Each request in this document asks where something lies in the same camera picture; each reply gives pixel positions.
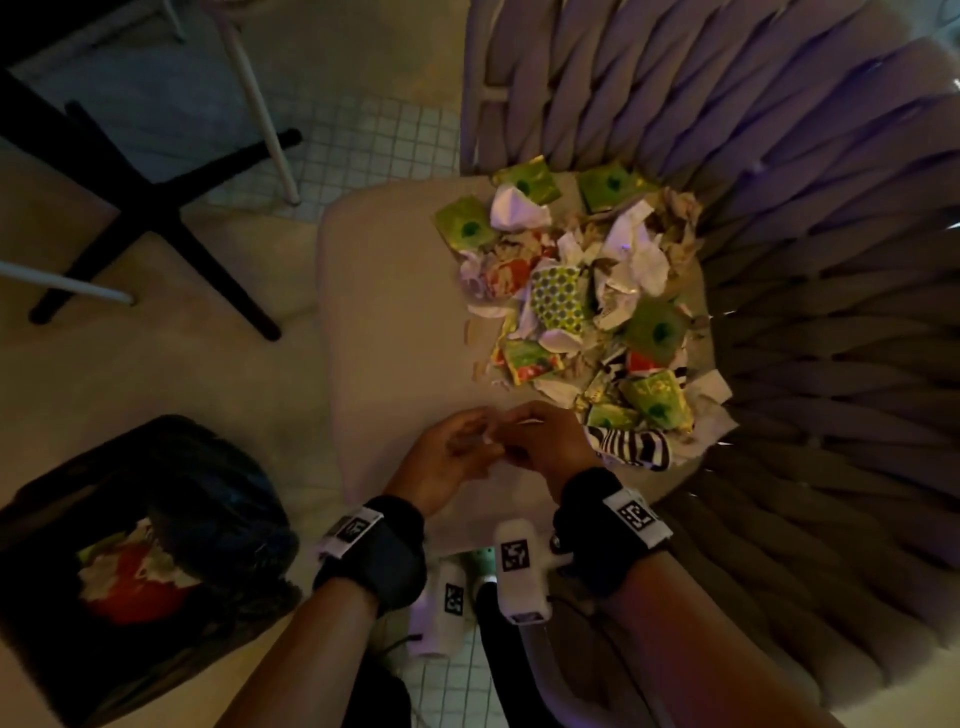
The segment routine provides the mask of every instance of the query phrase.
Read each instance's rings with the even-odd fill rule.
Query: white tag
[[[670,526],[647,508],[643,496],[635,490],[622,488],[612,496],[605,497],[603,502],[637,534],[647,548],[653,548],[673,535]]]
[[[344,558],[344,554],[382,518],[382,513],[366,506],[351,516],[344,516],[320,539],[317,545],[318,554],[335,559]]]

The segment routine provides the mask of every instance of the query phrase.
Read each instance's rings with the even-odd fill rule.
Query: forearm
[[[636,642],[677,728],[839,728],[669,553],[634,564],[607,609]]]
[[[299,607],[217,728],[338,728],[376,612],[363,587],[327,581]]]

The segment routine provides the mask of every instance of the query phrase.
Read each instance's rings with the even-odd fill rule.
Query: right hand
[[[546,478],[558,504],[571,477],[603,467],[573,411],[542,400],[506,412],[492,437],[506,448],[509,462]]]

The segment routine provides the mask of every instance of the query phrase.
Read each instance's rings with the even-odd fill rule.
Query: cable
[[[376,653],[375,657],[377,660],[386,657],[388,654],[393,652],[395,649],[400,647],[402,644],[407,643],[418,643],[423,639],[423,635],[407,635],[402,640],[397,640],[395,643],[391,644],[389,647],[385,647]]]
[[[650,703],[647,702],[647,696],[643,694],[643,690],[640,689],[639,683],[634,677],[634,673],[630,670],[630,666],[627,664],[627,658],[623,656],[623,653],[620,652],[620,648],[616,646],[616,643],[613,641],[613,637],[608,634],[607,630],[601,627],[596,623],[596,620],[593,619],[589,614],[584,612],[580,607],[574,604],[569,599],[566,599],[562,596],[553,596],[550,595],[547,597],[547,601],[555,601],[566,606],[567,609],[572,610],[574,613],[580,615],[582,619],[587,621],[587,624],[596,632],[600,637],[606,640],[607,645],[613,651],[613,655],[616,657],[617,661],[620,663],[620,666],[623,667],[623,672],[627,676],[627,679],[630,681],[630,684],[634,687],[634,691],[639,695],[640,700],[643,701],[643,705],[647,709],[647,713],[650,714],[650,719],[654,721],[654,725],[659,725],[657,723],[657,716],[654,715],[653,708],[650,707]]]

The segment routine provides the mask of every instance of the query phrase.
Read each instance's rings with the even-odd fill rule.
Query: wrist strap
[[[426,585],[423,516],[406,500],[379,496],[340,519],[321,539],[314,591],[334,576],[356,582],[380,614],[408,607]]]
[[[597,596],[613,594],[639,559],[664,548],[673,535],[640,493],[622,487],[605,468],[574,475],[561,502],[553,518],[557,538]]]

